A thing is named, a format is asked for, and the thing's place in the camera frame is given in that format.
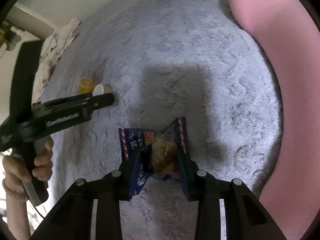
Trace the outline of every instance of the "pink curved cushion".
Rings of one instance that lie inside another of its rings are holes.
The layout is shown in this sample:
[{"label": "pink curved cushion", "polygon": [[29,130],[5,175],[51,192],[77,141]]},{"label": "pink curved cushion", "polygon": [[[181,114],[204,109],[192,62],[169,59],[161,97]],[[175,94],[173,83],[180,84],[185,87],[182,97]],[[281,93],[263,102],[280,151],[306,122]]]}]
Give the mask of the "pink curved cushion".
[{"label": "pink curved cushion", "polygon": [[260,201],[287,239],[300,239],[320,208],[320,33],[298,0],[229,0],[279,80],[284,131]]}]

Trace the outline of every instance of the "human hand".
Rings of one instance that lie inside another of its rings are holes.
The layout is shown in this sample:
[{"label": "human hand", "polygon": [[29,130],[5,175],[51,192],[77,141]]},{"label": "human hand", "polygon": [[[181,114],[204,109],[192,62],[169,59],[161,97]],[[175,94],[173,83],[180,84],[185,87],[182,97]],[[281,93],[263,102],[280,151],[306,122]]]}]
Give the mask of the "human hand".
[{"label": "human hand", "polygon": [[[36,168],[32,170],[32,175],[41,181],[48,181],[52,176],[52,147],[53,140],[50,137],[45,143],[46,151],[34,159]],[[22,194],[24,192],[22,182],[31,181],[31,175],[23,160],[12,156],[5,156],[2,164],[5,171],[5,185],[11,191]]]}]

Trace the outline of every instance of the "yellow cup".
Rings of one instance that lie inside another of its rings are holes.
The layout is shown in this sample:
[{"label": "yellow cup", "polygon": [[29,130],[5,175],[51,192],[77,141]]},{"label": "yellow cup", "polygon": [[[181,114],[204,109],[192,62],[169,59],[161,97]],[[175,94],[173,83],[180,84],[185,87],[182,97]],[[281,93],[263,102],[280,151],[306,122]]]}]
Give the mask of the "yellow cup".
[{"label": "yellow cup", "polygon": [[82,78],[79,83],[79,94],[85,94],[92,92],[96,86],[94,81],[91,78]]}]

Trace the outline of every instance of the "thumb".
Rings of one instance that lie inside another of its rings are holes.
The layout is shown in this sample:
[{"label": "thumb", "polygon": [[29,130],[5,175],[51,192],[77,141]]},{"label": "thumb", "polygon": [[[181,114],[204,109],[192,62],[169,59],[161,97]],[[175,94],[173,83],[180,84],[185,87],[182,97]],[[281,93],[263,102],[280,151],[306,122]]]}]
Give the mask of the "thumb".
[{"label": "thumb", "polygon": [[11,156],[5,156],[2,160],[2,164],[4,171],[7,174],[15,175],[22,182],[31,181],[31,175],[22,161],[16,160]]}]

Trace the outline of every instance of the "fluffy blanket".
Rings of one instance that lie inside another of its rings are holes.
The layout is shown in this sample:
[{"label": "fluffy blanket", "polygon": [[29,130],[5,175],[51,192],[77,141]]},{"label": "fluffy blanket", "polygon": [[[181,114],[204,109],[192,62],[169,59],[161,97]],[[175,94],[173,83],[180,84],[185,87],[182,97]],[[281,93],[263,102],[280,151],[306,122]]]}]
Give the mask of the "fluffy blanket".
[{"label": "fluffy blanket", "polygon": [[[228,0],[113,0],[76,33],[41,101],[76,95],[87,76],[111,85],[117,102],[52,136],[46,210],[77,178],[95,180],[119,167],[119,127],[161,131],[179,116],[201,169],[241,178],[259,194],[280,147],[280,93],[268,59],[237,25]],[[121,203],[124,239],[193,239],[196,211],[178,182],[150,179]]]}]

